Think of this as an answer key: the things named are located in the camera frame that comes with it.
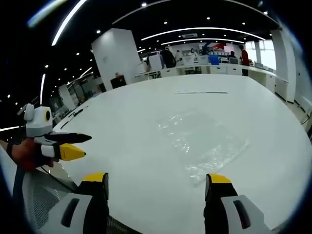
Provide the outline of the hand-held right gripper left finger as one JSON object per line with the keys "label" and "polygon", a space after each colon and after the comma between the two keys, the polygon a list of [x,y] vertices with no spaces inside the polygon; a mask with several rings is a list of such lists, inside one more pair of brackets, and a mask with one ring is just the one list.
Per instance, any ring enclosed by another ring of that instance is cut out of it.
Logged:
{"label": "hand-held right gripper left finger", "polygon": [[87,175],[48,213],[47,234],[105,234],[109,216],[109,174]]}

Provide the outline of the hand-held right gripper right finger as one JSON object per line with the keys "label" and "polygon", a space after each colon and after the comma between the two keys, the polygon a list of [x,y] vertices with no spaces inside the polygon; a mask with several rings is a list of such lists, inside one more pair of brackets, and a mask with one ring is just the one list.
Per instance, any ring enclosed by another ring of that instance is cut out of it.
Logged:
{"label": "hand-held right gripper right finger", "polygon": [[203,216],[207,234],[271,233],[261,210],[222,175],[206,175]]}

